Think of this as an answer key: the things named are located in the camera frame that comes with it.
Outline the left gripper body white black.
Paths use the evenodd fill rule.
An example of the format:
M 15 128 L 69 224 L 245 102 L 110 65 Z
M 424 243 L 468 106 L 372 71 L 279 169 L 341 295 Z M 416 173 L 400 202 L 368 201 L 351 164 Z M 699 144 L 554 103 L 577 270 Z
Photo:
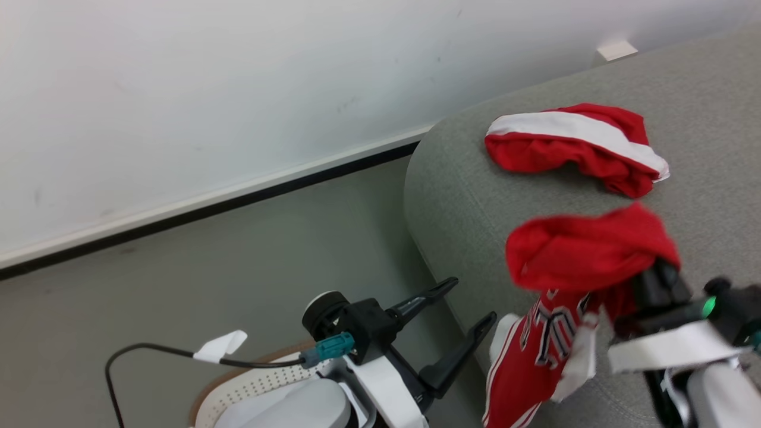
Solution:
M 347 366 L 387 427 L 428 427 L 426 412 L 434 401 L 418 372 L 392 344 L 398 329 L 375 299 L 350 304 L 340 325 L 354 338 Z

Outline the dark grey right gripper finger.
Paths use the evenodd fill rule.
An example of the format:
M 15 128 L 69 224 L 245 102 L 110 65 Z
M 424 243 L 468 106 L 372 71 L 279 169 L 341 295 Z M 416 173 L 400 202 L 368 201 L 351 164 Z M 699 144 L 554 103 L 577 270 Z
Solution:
M 658 273 L 654 267 L 647 268 L 631 280 L 631 290 L 636 312 L 642 317 L 654 315 L 662 303 L 662 289 Z
M 664 259 L 658 259 L 654 264 L 654 275 L 654 304 L 656 308 L 671 308 L 691 301 L 691 289 L 681 277 L 676 266 Z

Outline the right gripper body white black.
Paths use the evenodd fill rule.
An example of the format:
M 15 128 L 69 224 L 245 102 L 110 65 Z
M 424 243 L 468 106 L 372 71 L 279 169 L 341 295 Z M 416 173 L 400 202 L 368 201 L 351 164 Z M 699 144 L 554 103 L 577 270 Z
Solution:
M 648 372 L 700 366 L 737 357 L 751 342 L 751 311 L 732 294 L 712 296 L 649 317 L 614 322 L 607 351 L 612 372 Z

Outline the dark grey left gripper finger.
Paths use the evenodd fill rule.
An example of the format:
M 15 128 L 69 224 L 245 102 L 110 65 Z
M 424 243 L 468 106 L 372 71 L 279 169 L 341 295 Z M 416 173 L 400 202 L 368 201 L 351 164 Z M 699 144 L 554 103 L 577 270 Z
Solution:
M 418 380 L 430 396 L 438 400 L 446 395 L 468 359 L 473 356 L 496 322 L 497 313 L 490 311 L 467 331 L 464 342 L 445 354 L 438 362 L 419 371 Z
M 405 299 L 402 303 L 395 304 L 391 308 L 386 309 L 386 314 L 391 316 L 398 329 L 402 329 L 415 319 L 424 309 L 433 304 L 438 303 L 459 284 L 457 277 L 449 277 L 435 285 L 432 289 L 428 289 L 411 298 Z

